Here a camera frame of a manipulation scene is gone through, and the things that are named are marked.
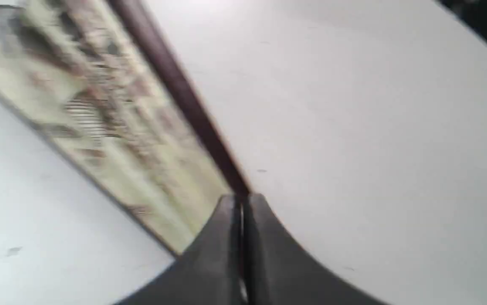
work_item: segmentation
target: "artwork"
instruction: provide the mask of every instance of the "artwork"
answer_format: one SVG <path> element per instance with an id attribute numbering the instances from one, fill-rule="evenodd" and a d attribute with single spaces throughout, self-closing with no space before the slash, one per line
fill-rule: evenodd
<path id="1" fill-rule="evenodd" d="M 102 0 L 0 6 L 0 96 L 176 253 L 231 192 Z"/>

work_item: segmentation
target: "white surface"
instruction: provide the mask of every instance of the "white surface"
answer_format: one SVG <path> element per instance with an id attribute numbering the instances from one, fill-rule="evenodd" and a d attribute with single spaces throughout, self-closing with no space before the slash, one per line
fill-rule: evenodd
<path id="1" fill-rule="evenodd" d="M 170 262 L 0 104 L 0 305 L 114 303 Z"/>
<path id="2" fill-rule="evenodd" d="M 243 172 L 394 305 L 487 305 L 487 46 L 432 0 L 149 0 Z"/>

